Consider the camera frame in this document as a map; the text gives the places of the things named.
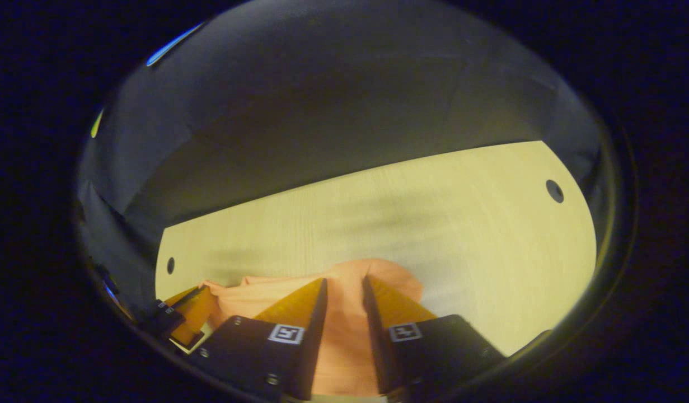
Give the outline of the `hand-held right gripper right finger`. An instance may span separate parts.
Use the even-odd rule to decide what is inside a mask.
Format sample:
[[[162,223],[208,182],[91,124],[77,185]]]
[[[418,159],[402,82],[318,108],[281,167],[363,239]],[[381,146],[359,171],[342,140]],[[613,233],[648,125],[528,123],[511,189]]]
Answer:
[[[446,395],[505,360],[462,316],[436,316],[373,275],[362,286],[381,395]]]

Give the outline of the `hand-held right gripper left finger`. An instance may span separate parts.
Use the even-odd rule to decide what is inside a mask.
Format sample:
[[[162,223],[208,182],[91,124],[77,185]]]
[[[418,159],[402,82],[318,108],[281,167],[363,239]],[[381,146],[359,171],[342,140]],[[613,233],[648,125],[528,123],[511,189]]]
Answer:
[[[245,401],[309,401],[327,308],[328,283],[319,278],[255,318],[227,319],[189,362]]]

